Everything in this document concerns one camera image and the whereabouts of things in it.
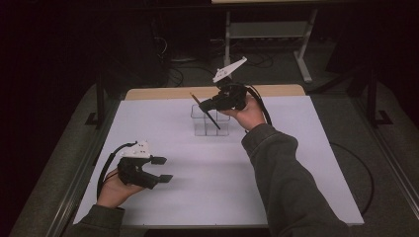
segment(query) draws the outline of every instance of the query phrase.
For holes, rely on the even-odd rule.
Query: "clear plastic box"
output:
[[[220,129],[213,124],[198,105],[192,105],[191,118],[194,121],[195,136],[227,136],[230,116],[223,115],[216,110],[209,111],[209,115],[216,121]]]

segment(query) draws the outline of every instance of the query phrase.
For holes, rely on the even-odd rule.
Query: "sleeve cuff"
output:
[[[253,129],[251,129],[241,140],[241,144],[246,150],[247,154],[250,155],[254,149],[267,137],[279,133],[269,124],[262,123]]]
[[[125,210],[122,208],[108,208],[94,204],[89,213],[80,221],[108,229],[120,229],[123,224]]]

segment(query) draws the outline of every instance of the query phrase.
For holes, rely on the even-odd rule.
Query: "hand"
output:
[[[97,205],[108,208],[116,208],[124,203],[132,195],[144,190],[143,187],[125,185],[118,177],[118,169],[110,172],[105,179]]]
[[[242,111],[229,110],[222,111],[221,113],[235,118],[246,130],[251,130],[261,123],[266,123],[259,104],[255,98],[250,95],[246,96],[246,107]]]

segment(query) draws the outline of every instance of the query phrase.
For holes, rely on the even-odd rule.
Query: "white sheet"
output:
[[[311,172],[336,215],[348,224],[364,223],[310,98],[267,97],[264,102],[274,127],[298,140],[297,160]],[[96,202],[97,181],[109,154],[122,144],[147,140],[150,153],[168,161],[163,166],[147,164],[144,170],[174,177],[126,201],[124,225],[266,225],[253,168],[240,144],[243,128],[232,118],[228,136],[194,136],[193,104],[191,99],[121,102],[74,222]]]

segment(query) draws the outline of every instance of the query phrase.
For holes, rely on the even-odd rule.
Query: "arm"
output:
[[[118,206],[144,188],[124,185],[118,178],[117,173],[118,171],[114,170],[108,174],[97,203],[92,206],[89,213],[79,223],[70,227],[65,236],[120,236],[125,211]]]
[[[224,112],[249,132],[242,140],[255,170],[256,184],[272,236],[348,236],[318,190],[311,174],[295,159],[295,138],[265,124],[256,101],[243,111]]]

